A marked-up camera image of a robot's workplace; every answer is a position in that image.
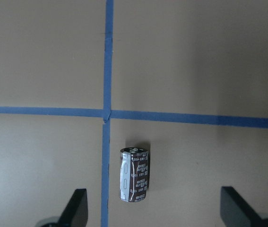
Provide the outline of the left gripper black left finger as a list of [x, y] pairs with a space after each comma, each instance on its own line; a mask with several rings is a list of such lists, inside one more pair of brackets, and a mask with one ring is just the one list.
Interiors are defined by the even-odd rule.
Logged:
[[85, 227], [87, 225], [87, 191], [76, 189], [59, 220], [59, 227]]

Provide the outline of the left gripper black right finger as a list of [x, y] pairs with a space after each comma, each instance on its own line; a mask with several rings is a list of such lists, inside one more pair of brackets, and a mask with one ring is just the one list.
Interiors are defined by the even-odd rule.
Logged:
[[226, 227], [261, 227], [262, 218], [231, 186], [220, 191], [220, 216]]

